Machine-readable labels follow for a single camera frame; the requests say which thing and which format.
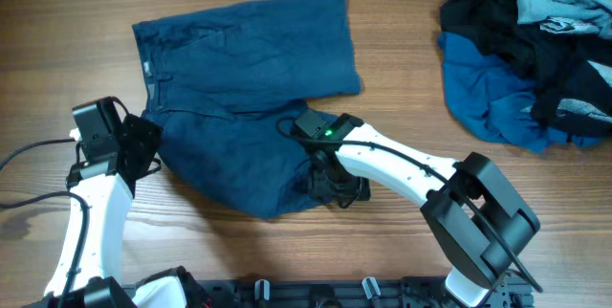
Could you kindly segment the dark blue shorts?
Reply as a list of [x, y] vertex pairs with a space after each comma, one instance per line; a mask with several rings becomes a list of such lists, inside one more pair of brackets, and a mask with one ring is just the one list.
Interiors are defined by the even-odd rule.
[[159, 155], [202, 195], [261, 219], [314, 208], [289, 139], [311, 99], [356, 95], [348, 0], [261, 0], [133, 26]]

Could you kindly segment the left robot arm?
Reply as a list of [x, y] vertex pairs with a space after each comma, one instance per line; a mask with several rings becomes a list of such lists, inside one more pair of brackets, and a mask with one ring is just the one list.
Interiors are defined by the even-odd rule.
[[38, 307], [130, 307], [121, 287], [122, 235], [136, 183], [153, 173], [162, 129], [106, 97], [73, 108], [82, 159], [67, 177], [71, 199], [62, 251]]

